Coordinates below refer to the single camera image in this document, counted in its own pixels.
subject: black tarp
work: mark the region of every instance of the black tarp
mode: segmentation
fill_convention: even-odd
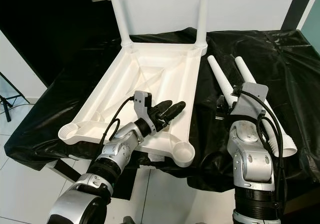
[[[131,38],[134,42],[190,44],[196,39],[196,30]],[[284,160],[289,198],[318,186],[320,56],[314,48],[300,31],[211,32],[206,40],[208,49],[201,58],[189,136],[196,150],[192,165],[180,168],[170,158],[151,163],[145,153],[135,152],[128,168],[155,165],[176,177],[187,177],[188,185],[197,189],[233,188],[232,158],[226,149],[228,130],[224,121],[215,119],[222,93],[206,59],[214,55],[230,83],[241,85],[234,58],[242,56],[257,83],[269,87],[267,99],[298,148],[296,155]],[[76,54],[6,143],[9,157],[36,170],[70,154],[93,158],[97,144],[66,145],[57,133],[78,113],[120,51],[120,42],[95,38]]]

